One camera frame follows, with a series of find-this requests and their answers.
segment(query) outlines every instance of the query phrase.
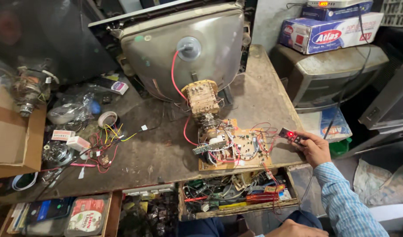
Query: blue box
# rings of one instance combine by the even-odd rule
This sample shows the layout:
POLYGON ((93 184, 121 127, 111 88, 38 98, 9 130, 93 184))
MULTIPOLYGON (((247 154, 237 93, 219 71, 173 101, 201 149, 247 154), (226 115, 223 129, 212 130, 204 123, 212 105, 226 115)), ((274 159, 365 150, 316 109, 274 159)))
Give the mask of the blue box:
MULTIPOLYGON (((361 14, 371 11, 373 1, 360 3, 361 14)), ((358 16, 358 5, 347 8, 314 8, 305 6, 302 9, 301 17, 314 19, 318 21, 333 21, 358 16)))

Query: atlas box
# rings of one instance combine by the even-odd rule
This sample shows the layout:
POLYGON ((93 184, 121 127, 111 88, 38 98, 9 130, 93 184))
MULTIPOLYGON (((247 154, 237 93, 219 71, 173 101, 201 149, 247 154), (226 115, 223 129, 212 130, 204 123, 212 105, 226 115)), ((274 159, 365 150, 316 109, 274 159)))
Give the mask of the atlas box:
POLYGON ((307 18, 285 20, 279 35, 279 43, 303 54, 315 54, 337 48, 371 43, 383 18, 383 13, 362 15, 361 33, 358 17, 322 22, 307 18))

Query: remote control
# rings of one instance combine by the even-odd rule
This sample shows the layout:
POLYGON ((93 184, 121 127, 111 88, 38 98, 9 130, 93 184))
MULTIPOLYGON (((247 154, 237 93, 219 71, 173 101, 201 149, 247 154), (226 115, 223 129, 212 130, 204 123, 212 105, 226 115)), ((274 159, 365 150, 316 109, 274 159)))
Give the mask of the remote control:
POLYGON ((289 141, 292 141, 298 145, 303 145, 300 143, 301 140, 306 140, 307 138, 301 135, 296 134, 295 132, 288 130, 286 128, 282 128, 281 132, 279 132, 279 137, 283 137, 289 141))

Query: digital display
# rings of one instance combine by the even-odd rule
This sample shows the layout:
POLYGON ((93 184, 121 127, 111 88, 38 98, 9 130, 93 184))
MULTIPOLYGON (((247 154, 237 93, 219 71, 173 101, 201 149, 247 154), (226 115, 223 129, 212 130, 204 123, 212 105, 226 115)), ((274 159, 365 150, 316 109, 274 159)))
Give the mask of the digital display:
POLYGON ((319 7, 325 7, 329 4, 329 2, 319 2, 319 7))

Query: red led light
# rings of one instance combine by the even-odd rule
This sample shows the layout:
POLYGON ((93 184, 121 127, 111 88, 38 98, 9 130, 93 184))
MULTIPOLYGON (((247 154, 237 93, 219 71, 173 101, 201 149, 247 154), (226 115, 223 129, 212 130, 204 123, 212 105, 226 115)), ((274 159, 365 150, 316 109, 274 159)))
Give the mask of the red led light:
POLYGON ((319 7, 325 7, 327 5, 329 5, 329 2, 327 2, 327 1, 319 2, 319 7))

